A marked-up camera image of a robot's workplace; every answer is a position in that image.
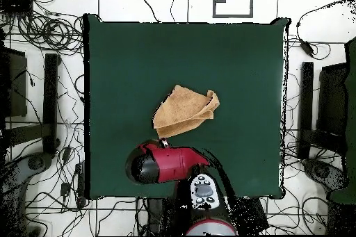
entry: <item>brown cloth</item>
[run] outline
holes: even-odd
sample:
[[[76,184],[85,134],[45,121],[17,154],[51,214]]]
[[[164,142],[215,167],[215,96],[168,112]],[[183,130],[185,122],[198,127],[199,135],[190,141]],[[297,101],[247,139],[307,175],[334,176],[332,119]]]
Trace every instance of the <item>brown cloth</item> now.
[[[201,95],[176,85],[161,103],[153,117],[153,127],[159,138],[168,138],[197,128],[206,119],[213,119],[219,106],[213,91]]]

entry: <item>button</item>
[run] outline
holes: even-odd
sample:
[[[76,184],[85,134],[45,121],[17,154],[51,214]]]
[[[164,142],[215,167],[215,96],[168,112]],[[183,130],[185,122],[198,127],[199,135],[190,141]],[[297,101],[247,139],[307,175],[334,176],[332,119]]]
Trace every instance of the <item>button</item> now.
[[[212,194],[213,189],[211,189],[209,185],[200,184],[199,186],[195,187],[195,195],[197,195],[197,197],[212,196]]]

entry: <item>green tablecloth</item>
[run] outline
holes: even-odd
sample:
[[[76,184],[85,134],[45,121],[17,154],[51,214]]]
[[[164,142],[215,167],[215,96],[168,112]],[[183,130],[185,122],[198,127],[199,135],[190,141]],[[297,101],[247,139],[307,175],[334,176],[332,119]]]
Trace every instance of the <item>green tablecloth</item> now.
[[[168,142],[211,151],[237,195],[278,195],[287,23],[141,24],[88,15],[90,197],[173,193],[173,182],[130,182],[124,164],[134,147],[158,138],[152,116],[176,84],[204,95],[213,90],[220,106],[213,120]]]

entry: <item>black stand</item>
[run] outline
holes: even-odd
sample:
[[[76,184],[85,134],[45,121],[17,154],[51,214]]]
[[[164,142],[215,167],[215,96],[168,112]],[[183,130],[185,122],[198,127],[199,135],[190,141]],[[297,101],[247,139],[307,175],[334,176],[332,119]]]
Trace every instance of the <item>black stand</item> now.
[[[57,80],[61,60],[46,54],[44,66],[43,124],[21,126],[2,131],[0,146],[6,150],[24,142],[42,138],[43,152],[21,157],[1,166],[0,233],[4,236],[28,236],[25,220],[27,186],[31,178],[51,166],[59,146],[57,139]]]

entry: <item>white floor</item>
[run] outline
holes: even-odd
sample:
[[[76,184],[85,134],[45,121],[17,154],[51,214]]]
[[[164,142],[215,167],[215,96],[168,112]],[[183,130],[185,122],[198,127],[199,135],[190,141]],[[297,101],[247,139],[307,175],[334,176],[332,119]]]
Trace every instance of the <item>white floor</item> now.
[[[306,13],[308,10],[315,9],[323,6],[327,3],[331,3],[337,0],[254,0],[254,17],[252,19],[214,19],[212,18],[212,0],[175,0],[172,7],[172,16],[170,14],[170,8],[172,0],[147,0],[153,8],[156,17],[162,22],[173,22],[172,16],[176,22],[186,22],[187,17],[189,22],[257,22],[257,23],[270,23],[276,17],[289,17],[292,19],[290,27],[290,38],[294,38],[292,35],[296,35],[296,23],[300,19],[300,16]],[[153,22],[151,10],[145,4],[143,0],[54,0],[51,3],[41,3],[41,6],[56,13],[65,13],[70,15],[82,16],[84,13],[99,14],[104,21],[140,21],[140,22]],[[73,22],[75,18],[68,16],[61,16]],[[289,83],[287,90],[287,98],[292,98],[298,95],[299,87],[297,79],[299,79],[299,70],[303,61],[314,62],[314,88],[318,88],[318,73],[321,68],[326,65],[332,65],[336,63],[342,63],[345,61],[345,51],[343,43],[349,41],[356,35],[355,16],[351,14],[350,8],[345,4],[338,4],[331,8],[325,8],[314,13],[310,13],[302,20],[302,25],[299,28],[300,37],[310,42],[327,42],[331,46],[331,53],[325,60],[313,60],[307,56],[298,44],[295,47],[291,47],[289,50]],[[12,30],[11,41],[10,36],[6,38],[6,45],[13,49],[24,51],[28,59],[28,71],[38,78],[33,76],[35,86],[30,85],[28,75],[28,86],[26,96],[32,101],[33,106],[36,108],[38,115],[42,118],[42,101],[43,101],[43,57],[41,51],[27,42],[17,42],[17,40],[24,40],[18,33],[16,27]],[[322,58],[328,53],[327,47],[324,44],[318,44],[317,57]],[[62,121],[58,114],[58,122],[63,124],[58,125],[58,137],[65,141],[65,137],[68,132],[68,136],[71,138],[74,133],[74,122],[83,121],[83,104],[79,100],[79,96],[76,93],[72,80],[75,80],[79,75],[84,73],[83,59],[80,54],[73,56],[62,56],[63,65],[60,66],[58,74],[60,76],[60,83],[58,84],[58,96],[64,94],[59,100],[60,113],[63,117]],[[78,82],[78,89],[83,90],[83,79]],[[318,91],[314,91],[314,100],[316,102]],[[298,125],[298,98],[294,98],[288,102],[289,106],[296,109],[293,111],[293,125],[291,119],[291,111],[287,113],[287,128],[297,129]],[[313,125],[316,123],[317,107],[314,104],[314,118]],[[28,123],[37,122],[35,112],[31,105],[28,104],[28,114],[26,117],[16,117],[11,120],[11,123],[7,123],[7,127],[23,126]],[[82,125],[78,125],[76,128],[76,136],[79,135],[77,140],[83,142],[83,131],[79,131],[78,128],[82,128]],[[293,141],[291,136],[288,136],[286,143]],[[71,146],[76,147],[80,144],[73,140]],[[26,143],[18,145],[9,150],[10,157],[16,157]],[[37,142],[27,149],[24,154],[40,151],[42,143]],[[311,156],[318,150],[311,150]],[[333,153],[325,153],[325,156],[332,156]],[[80,151],[81,160],[85,158],[84,151]],[[76,156],[71,163],[67,165],[66,173],[70,176],[70,173],[74,171],[74,165],[79,162],[79,157]],[[340,167],[340,161],[335,159],[334,165]],[[302,216],[301,210],[296,206],[301,205],[302,202],[308,197],[322,197],[325,198],[325,192],[321,186],[313,181],[309,180],[303,173],[298,171],[302,166],[298,163],[287,167],[284,171],[284,185],[287,188],[287,194],[284,199],[271,200],[262,198],[261,202],[267,212],[268,221],[271,225],[276,227],[289,227],[284,228],[287,231],[291,231],[295,234],[310,234],[306,228]],[[54,198],[60,196],[60,183],[58,181],[58,175],[56,174],[57,168],[55,160],[53,165],[46,172],[32,178],[31,183],[35,185],[29,186],[27,192],[27,200],[31,201],[40,192],[51,192]],[[48,179],[46,181],[36,183],[39,180]],[[73,228],[73,220],[79,213],[73,213],[67,211],[65,213],[60,212],[60,204],[53,201],[48,196],[40,195],[37,200],[42,199],[39,202],[30,204],[27,208],[30,218],[35,218],[37,221],[41,221],[48,225],[48,232],[46,236],[60,236],[63,230],[70,223],[71,226],[66,231],[64,236],[92,236],[95,231],[95,222],[106,217],[112,210],[116,202],[120,200],[134,200],[134,199],[120,199],[114,197],[107,197],[98,200],[97,202],[90,203],[90,206],[85,210],[85,214],[80,223]],[[75,206],[73,196],[70,197],[69,206]],[[319,200],[310,200],[305,206],[305,210],[314,215],[320,214],[321,217],[327,220],[327,206]],[[134,215],[135,215],[135,203],[119,203],[115,206],[115,210],[107,219],[101,222],[100,236],[126,236],[134,229]],[[140,212],[140,220],[145,223],[147,213],[145,211]],[[307,217],[308,226],[315,234],[324,234],[325,227],[316,220],[310,220]],[[287,234],[290,232],[282,231],[281,229],[269,228],[264,234]]]

